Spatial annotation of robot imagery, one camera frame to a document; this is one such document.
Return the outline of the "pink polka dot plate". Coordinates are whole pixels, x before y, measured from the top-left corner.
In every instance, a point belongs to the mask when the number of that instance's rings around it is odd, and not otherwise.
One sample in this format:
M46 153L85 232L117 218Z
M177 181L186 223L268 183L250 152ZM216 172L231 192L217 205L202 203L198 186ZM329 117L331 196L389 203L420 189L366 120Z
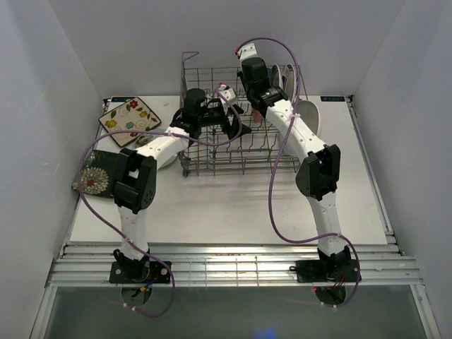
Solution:
M262 121L263 116L261 115L261 113L258 110L253 109L251 112L251 118L252 118L253 123L257 124Z

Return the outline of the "white oval plate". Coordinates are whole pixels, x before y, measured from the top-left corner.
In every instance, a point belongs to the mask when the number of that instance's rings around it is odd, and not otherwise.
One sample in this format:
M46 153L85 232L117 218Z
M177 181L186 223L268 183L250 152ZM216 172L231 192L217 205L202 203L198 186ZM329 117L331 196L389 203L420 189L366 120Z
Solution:
M322 129L321 115L315 103L309 100L300 100L297 103L296 112L300 115L304 123L314 132L316 136L321 135ZM282 145L284 138L285 133L278 134L278 141L280 146ZM291 157L296 157L297 155L296 152L289 145L289 141L286 143L283 153Z

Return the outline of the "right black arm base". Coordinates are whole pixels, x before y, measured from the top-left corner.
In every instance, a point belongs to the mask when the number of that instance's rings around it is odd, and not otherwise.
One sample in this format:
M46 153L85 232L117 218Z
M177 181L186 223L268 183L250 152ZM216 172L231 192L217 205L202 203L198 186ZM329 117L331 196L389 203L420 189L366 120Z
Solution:
M289 271L297 275L299 283L353 283L361 280L356 260L335 268L328 267L320 259L301 260L290 266Z

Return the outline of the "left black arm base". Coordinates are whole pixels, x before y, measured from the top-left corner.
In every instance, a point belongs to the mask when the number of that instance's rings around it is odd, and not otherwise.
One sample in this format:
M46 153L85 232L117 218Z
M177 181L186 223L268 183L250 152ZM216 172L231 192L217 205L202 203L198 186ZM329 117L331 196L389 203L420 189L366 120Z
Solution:
M172 281L169 268L172 263L165 261L164 267L157 261L147 261L140 268L127 268L116 261L112 264L108 282L112 284L147 284L153 281L157 284L167 284Z

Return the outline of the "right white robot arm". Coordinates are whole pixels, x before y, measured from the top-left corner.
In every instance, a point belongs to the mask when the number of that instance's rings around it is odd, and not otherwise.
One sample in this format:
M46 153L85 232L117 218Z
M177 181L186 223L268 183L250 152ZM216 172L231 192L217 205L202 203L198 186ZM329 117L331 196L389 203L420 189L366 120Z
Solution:
M297 262L298 278L304 282L358 279L356 260L341 232L336 209L336 190L340 174L340 149L324 143L295 111L295 104L268 79L264 60L251 56L240 62L238 73L252 107L282 134L283 145L299 158L295 182L314 216L319 259Z

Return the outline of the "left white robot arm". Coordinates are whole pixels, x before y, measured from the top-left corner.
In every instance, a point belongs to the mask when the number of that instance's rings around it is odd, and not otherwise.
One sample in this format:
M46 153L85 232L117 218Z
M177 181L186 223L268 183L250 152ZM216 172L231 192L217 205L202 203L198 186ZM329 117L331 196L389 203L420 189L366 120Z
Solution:
M182 107L161 136L135 150L119 152L112 194L121 220L122 241L114 258L129 280L139 283L150 273L145 214L156 195L157 171L197 141L205 127L220 126L231 141L249 132L239 120L243 111L236 92L224 83L215 92L216 97L209 100L202 89L188 90Z

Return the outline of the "mint green flower plate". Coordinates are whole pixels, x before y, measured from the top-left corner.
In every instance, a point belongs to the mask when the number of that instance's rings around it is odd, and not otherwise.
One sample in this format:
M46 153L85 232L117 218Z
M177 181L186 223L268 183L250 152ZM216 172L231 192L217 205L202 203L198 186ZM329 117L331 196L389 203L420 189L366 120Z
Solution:
M177 158L176 153L170 153L173 143L176 141L174 136L142 134L137 138L134 150L143 157L152 157L157 161L157 168L170 166Z

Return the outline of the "cream square floral plate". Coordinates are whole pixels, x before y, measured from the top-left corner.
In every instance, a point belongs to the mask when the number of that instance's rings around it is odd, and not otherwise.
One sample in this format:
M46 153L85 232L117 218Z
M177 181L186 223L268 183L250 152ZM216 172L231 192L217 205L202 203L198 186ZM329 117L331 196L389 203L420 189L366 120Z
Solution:
M138 131L151 131L162 123L139 97L112 97L109 109L98 121L106 132L124 131L110 136L120 148L133 143L140 135Z

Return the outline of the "dark square floral plate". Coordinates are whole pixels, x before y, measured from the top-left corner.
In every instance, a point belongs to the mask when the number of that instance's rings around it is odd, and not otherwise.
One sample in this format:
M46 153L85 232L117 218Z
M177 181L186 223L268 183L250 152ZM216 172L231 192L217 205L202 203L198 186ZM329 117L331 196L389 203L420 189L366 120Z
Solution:
M92 150L83 163L81 172L82 191L86 195L101 198L112 197L117 153Z

